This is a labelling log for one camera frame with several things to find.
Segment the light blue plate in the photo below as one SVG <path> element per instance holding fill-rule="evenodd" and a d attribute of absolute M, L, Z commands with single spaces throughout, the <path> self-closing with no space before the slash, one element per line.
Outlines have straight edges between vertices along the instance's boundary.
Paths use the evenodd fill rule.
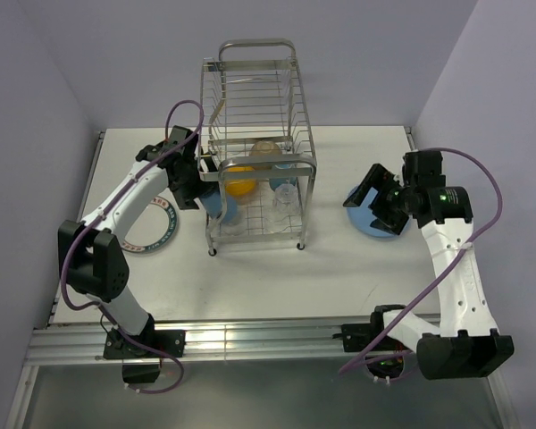
<path fill-rule="evenodd" d="M 347 207 L 348 220 L 353 227 L 366 236 L 379 240 L 396 239 L 397 234 L 372 227 L 372 222 L 376 220 L 376 216 L 369 208 L 369 205 L 373 202 L 377 193 L 376 189 L 370 189 L 360 206 Z"/>

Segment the blue plastic cup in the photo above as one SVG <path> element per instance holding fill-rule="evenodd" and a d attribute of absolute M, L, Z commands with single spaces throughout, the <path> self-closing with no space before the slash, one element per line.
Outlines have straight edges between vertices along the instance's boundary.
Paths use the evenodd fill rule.
<path fill-rule="evenodd" d="M 238 203 L 230 196 L 226 195 L 227 211 L 222 219 L 223 224 L 233 222 L 238 216 Z M 212 218 L 218 218 L 222 214 L 223 200 L 219 190 L 213 190 L 199 198 L 202 206 Z"/>

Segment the yellow ribbed bowl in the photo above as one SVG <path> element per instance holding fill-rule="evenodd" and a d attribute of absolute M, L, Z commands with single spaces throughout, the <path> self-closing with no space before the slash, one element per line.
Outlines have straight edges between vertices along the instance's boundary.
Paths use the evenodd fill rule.
<path fill-rule="evenodd" d="M 237 200 L 250 197 L 255 192 L 256 186 L 256 179 L 235 179 L 224 183 L 225 191 Z"/>

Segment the white plate green rim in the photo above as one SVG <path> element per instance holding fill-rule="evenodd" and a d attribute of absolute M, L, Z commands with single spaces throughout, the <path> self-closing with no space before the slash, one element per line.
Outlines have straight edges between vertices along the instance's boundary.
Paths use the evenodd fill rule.
<path fill-rule="evenodd" d="M 121 242 L 131 254 L 146 255 L 164 248 L 175 236 L 179 217 L 172 202 L 157 196 L 133 223 Z"/>

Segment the black bowl floral outside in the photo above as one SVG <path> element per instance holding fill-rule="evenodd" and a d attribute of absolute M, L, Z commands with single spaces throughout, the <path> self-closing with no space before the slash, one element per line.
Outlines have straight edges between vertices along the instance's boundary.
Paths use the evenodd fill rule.
<path fill-rule="evenodd" d="M 259 140 L 250 149 L 250 156 L 277 156 L 281 154 L 281 148 L 274 141 Z"/>

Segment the blue white mug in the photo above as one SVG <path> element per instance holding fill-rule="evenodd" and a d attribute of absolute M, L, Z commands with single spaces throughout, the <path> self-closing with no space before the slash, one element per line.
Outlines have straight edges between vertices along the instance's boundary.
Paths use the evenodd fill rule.
<path fill-rule="evenodd" d="M 275 164 L 272 167 L 273 172 L 280 172 L 280 171 L 286 171 L 288 172 L 290 169 L 295 168 L 296 166 L 294 164 Z M 290 186 L 296 186 L 297 185 L 297 178 L 296 177 L 271 177 L 269 179 L 269 186 L 272 191 L 275 191 L 278 187 L 282 185 L 290 185 Z"/>

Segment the clear drinking glass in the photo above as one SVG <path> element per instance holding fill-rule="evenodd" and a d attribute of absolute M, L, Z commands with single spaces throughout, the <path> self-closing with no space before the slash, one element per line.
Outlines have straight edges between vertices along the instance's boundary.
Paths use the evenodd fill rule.
<path fill-rule="evenodd" d="M 281 184 L 274 191 L 272 205 L 277 213 L 285 215 L 298 215 L 300 208 L 297 187 L 290 183 Z"/>

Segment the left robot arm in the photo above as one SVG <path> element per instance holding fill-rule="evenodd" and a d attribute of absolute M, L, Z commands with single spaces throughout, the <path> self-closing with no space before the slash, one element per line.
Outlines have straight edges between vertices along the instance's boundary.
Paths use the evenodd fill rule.
<path fill-rule="evenodd" d="M 197 210 L 213 194 L 200 178 L 197 132 L 174 126 L 164 141 L 143 147 L 129 173 L 106 200 L 81 221 L 58 229 L 58 259 L 63 300 L 74 311 L 68 291 L 88 299 L 111 322 L 109 340 L 136 357 L 164 356 L 154 318 L 129 288 L 130 269 L 121 244 L 146 207 L 169 190 L 180 210 Z"/>

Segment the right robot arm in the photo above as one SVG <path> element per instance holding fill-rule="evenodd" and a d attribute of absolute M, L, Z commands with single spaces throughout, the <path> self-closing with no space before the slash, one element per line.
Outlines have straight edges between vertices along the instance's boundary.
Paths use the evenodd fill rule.
<path fill-rule="evenodd" d="M 515 352 L 513 339 L 500 333 L 486 299 L 474 242 L 492 228 L 503 213 L 504 199 L 492 173 L 460 150 L 487 177 L 497 199 L 493 217 L 481 228 L 473 225 L 473 210 L 463 187 L 449 186 L 443 172 L 447 150 L 435 147 L 407 152 L 402 174 L 376 163 L 343 203 L 362 205 L 370 190 L 373 228 L 399 235 L 415 220 L 430 252 L 434 280 L 407 305 L 378 306 L 370 317 L 370 341 L 339 370 L 341 374 L 371 364 L 375 347 L 398 341 L 416 356 L 427 380 L 484 378 Z"/>

